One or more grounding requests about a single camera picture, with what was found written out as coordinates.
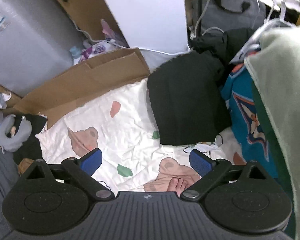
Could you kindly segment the person's hand under gripper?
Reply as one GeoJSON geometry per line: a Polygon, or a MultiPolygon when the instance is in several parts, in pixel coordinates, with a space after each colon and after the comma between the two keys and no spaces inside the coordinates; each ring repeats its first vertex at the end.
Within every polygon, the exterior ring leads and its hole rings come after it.
{"type": "Polygon", "coordinates": [[[167,192],[175,192],[178,197],[180,197],[181,193],[188,189],[192,184],[182,178],[173,177],[167,188],[167,192]]]}

